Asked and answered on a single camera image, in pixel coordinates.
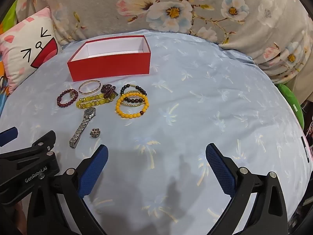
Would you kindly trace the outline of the small flower brooch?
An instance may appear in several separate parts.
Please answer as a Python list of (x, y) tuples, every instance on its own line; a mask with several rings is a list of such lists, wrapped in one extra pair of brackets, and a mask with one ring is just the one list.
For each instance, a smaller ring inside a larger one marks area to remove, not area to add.
[(101, 134), (101, 131), (100, 131), (99, 128), (93, 128), (93, 129), (91, 130), (91, 132), (90, 132), (90, 136), (91, 136), (92, 138), (98, 138), (98, 137), (100, 136), (100, 134)]

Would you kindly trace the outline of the silver wrist watch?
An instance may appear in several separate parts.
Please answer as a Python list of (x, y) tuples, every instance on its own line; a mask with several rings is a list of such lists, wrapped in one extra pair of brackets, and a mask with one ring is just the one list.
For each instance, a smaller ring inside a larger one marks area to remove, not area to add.
[(79, 127), (75, 131), (74, 135), (69, 140), (69, 146), (74, 149), (78, 145), (81, 135), (85, 128), (87, 127), (89, 121), (96, 115), (96, 108), (90, 107), (84, 111), (83, 120), (81, 121)]

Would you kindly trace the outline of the rose gold bangle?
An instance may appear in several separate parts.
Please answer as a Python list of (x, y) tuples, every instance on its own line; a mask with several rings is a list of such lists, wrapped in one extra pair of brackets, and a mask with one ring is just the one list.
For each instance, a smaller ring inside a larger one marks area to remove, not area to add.
[(101, 82), (99, 80), (88, 80), (83, 82), (78, 87), (78, 92), (82, 95), (90, 95), (96, 93), (101, 88)]

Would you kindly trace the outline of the light blue palm bedsheet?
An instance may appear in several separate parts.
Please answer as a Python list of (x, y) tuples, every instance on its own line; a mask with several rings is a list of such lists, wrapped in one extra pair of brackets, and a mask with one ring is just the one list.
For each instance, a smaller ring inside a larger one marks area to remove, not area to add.
[[(100, 105), (70, 148), (83, 111), (60, 108), (56, 99), (80, 86), (67, 67), (80, 47), (73, 43), (8, 97), (1, 130), (15, 126), (19, 135), (2, 152), (29, 147), (53, 130), (65, 171), (106, 145), (109, 160), (85, 202), (108, 234), (206, 234), (230, 200), (205, 158), (209, 143), (252, 173), (275, 172), (292, 216), (312, 164), (302, 129), (277, 87), (239, 52), (179, 33), (143, 35), (152, 54), (150, 73), (101, 82), (142, 87), (150, 103), (145, 115), (124, 119), (114, 102)], [(93, 128), (100, 129), (98, 138), (90, 136)]]

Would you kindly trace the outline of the pink cat face pillow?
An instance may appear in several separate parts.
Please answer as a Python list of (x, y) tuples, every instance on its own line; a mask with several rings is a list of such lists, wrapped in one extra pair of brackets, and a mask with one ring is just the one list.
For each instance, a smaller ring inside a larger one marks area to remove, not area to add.
[(48, 7), (1, 34), (1, 55), (8, 92), (12, 93), (59, 50)]

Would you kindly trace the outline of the red cardboard box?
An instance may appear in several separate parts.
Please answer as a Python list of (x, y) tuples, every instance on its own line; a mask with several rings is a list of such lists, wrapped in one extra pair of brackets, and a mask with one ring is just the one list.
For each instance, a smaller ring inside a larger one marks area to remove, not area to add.
[(68, 60), (74, 82), (150, 73), (151, 50), (146, 37), (117, 36), (86, 41)]

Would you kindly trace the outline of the colourful cartoon bedding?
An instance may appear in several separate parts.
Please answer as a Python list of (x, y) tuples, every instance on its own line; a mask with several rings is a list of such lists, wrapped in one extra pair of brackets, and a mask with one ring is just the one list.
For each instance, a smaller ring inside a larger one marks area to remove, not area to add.
[[(13, 3), (10, 7), (9, 11), (7, 12), (6, 16), (4, 17), (3, 21), (1, 22), (1, 34), (10, 30), (13, 26), (16, 25), (16, 5), (17, 0)], [(2, 113), (5, 102), (8, 98), (8, 82), (7, 77), (5, 75), (4, 63), (1, 56), (1, 63), (0, 63), (0, 76), (1, 76), (1, 92), (0, 92), (0, 113)]]

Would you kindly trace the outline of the green object at bedside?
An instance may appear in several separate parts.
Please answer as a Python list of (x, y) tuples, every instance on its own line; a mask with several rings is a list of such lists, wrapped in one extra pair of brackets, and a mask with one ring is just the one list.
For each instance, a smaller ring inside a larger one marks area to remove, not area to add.
[(279, 83), (277, 85), (277, 88), (281, 92), (282, 96), (284, 96), (284, 98), (286, 99), (288, 104), (290, 105), (290, 107), (293, 110), (301, 128), (304, 129), (304, 126), (305, 126), (304, 116), (303, 116), (303, 112), (301, 109), (301, 105), (300, 105), (299, 101), (297, 100), (296, 96), (284, 84)]

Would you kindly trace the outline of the floral grey blanket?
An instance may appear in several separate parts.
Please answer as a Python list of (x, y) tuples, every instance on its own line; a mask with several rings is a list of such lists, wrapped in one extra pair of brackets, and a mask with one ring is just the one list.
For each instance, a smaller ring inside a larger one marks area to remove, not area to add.
[(299, 0), (17, 0), (17, 18), (44, 7), (62, 45), (150, 29), (245, 53), (274, 83), (312, 71), (312, 19)]

